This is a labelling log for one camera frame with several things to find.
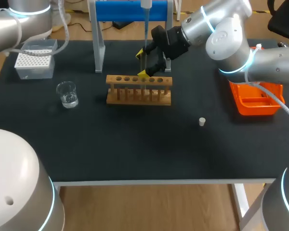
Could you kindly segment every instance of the black cable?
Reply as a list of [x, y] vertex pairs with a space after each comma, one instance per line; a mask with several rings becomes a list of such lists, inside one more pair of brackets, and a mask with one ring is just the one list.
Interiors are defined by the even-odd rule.
[[82, 2], [82, 1], [85, 1], [85, 0], [79, 0], [79, 1], [74, 1], [74, 2], [66, 1], [66, 2], [69, 3], [69, 4], [75, 4], [75, 3], [80, 3], [80, 2]]
[[[92, 32], [91, 30], [86, 30], [81, 23], [73, 23], [73, 24], [68, 25], [68, 26], [73, 26], [73, 25], [80, 25], [81, 28], [82, 28], [85, 32]], [[104, 29], [102, 29], [102, 31], [103, 31], [103, 30], [107, 30], [107, 29], [109, 29], [109, 28], [112, 28], [112, 26], [107, 27], [107, 28], [104, 28]]]

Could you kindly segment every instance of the robotic arm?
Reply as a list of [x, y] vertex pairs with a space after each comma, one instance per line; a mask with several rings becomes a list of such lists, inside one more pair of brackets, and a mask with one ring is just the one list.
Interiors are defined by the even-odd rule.
[[[152, 31], [153, 42], [143, 48], [149, 54], [161, 49], [165, 58], [176, 59], [189, 46], [206, 42], [206, 51], [220, 72], [229, 81], [242, 83], [248, 70], [249, 81], [289, 84], [289, 48], [250, 49], [244, 32], [244, 23], [252, 15], [248, 0], [213, 0], [186, 18], [181, 26], [165, 31], [161, 26]], [[152, 76], [163, 69], [164, 63], [147, 68]]]
[[9, 0], [9, 6], [0, 11], [0, 52], [51, 34], [49, 0]]

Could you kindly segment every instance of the table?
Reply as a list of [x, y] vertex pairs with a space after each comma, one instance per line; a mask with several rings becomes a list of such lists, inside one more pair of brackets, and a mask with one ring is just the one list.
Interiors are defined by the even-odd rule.
[[[258, 42], [276, 46], [273, 40], [250, 45]], [[62, 185], [272, 182], [282, 172], [289, 163], [289, 116], [282, 110], [273, 117], [240, 116], [203, 47], [160, 74], [173, 77], [172, 106], [106, 105], [106, 75], [136, 75], [134, 55], [142, 44], [107, 41], [104, 72], [96, 74], [92, 43], [71, 41], [46, 80], [20, 80], [12, 54], [0, 73], [0, 128], [27, 140]], [[72, 110], [55, 93], [64, 80], [77, 86], [79, 105]], [[284, 97], [289, 106], [289, 86]]]

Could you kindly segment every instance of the metal stand rod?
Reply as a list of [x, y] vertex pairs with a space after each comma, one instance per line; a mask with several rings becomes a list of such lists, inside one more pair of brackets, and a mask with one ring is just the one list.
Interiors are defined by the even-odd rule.
[[88, 0], [88, 1], [89, 1], [89, 12], [91, 16], [95, 72], [101, 73], [103, 70], [105, 44], [102, 36], [100, 23], [96, 19], [95, 0]]

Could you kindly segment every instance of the small white cylinder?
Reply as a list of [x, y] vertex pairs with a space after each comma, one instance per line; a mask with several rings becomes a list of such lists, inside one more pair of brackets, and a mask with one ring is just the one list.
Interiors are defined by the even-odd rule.
[[205, 119], [205, 118], [202, 117], [202, 118], [199, 119], [199, 125], [200, 125], [200, 126], [204, 126], [204, 123], [205, 123], [205, 122], [206, 122], [206, 119]]

